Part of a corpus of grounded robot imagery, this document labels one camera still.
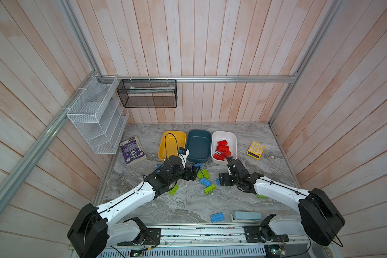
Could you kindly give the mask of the red lego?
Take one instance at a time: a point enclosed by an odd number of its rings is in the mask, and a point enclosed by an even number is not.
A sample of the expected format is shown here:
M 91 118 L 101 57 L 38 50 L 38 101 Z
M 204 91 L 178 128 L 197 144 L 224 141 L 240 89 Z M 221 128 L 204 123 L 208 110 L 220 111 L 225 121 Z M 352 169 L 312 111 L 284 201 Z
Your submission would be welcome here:
M 216 150 L 217 151 L 220 151 L 220 152 L 228 152 L 230 150 L 229 146 L 228 145 L 225 145 L 225 146 L 217 146 L 216 147 Z
M 225 151 L 225 152 L 223 152 L 223 155 L 226 157 L 226 158 L 228 158 L 228 157 L 231 157 L 232 156 L 232 153 L 230 152 L 230 151 Z
M 221 156 L 220 154 L 218 154 L 218 153 L 215 153 L 213 155 L 213 158 L 216 159 L 216 160 L 220 160 L 220 161 L 224 161 L 225 160 L 225 158 L 223 156 Z
M 227 145 L 228 145 L 228 142 L 227 142 L 227 140 L 221 140 L 221 141 L 218 141 L 218 142 L 217 142 L 217 145 L 218 145 L 218 146 L 227 146 Z

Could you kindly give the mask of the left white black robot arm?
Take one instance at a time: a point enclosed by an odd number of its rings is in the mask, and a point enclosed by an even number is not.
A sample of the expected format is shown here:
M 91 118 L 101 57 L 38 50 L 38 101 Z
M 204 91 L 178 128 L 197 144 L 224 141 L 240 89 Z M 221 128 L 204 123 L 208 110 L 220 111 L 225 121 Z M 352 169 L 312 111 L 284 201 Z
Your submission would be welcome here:
M 106 247 L 121 243 L 147 245 L 152 236 L 139 218 L 123 223 L 120 220 L 138 207 L 172 191 L 178 180 L 194 181 L 199 168 L 186 165 L 188 156 L 189 150 L 181 147 L 176 155 L 166 158 L 132 190 L 98 206 L 85 205 L 67 233 L 77 255 L 95 258 Z

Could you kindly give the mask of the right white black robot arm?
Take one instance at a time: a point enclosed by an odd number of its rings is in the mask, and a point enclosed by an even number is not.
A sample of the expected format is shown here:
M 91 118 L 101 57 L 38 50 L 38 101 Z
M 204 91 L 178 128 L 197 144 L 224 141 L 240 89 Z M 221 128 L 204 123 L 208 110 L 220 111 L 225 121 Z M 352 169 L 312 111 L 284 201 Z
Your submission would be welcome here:
M 259 173 L 251 174 L 233 157 L 228 158 L 227 167 L 229 172 L 219 175 L 222 186 L 236 186 L 242 192 L 266 196 L 298 212 L 298 216 L 286 219 L 268 216 L 261 223 L 263 233 L 301 235 L 328 246 L 345 225 L 343 216 L 321 189 L 298 189 Z

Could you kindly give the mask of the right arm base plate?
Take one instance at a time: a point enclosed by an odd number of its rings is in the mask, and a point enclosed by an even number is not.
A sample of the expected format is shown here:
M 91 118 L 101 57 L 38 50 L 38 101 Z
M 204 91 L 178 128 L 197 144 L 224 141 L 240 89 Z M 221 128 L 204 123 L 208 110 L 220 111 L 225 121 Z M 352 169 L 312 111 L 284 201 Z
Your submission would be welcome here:
M 277 235 L 268 226 L 244 226 L 245 238 L 248 243 L 285 243 L 288 235 Z

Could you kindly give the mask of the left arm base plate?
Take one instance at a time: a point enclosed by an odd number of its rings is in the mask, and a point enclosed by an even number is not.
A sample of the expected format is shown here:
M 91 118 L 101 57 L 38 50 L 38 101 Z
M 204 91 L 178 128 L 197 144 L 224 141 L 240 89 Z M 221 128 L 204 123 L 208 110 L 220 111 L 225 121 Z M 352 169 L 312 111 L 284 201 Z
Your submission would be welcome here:
M 118 243 L 117 246 L 157 246 L 161 240 L 161 229 L 160 228 L 148 228 L 142 230 L 132 242 Z

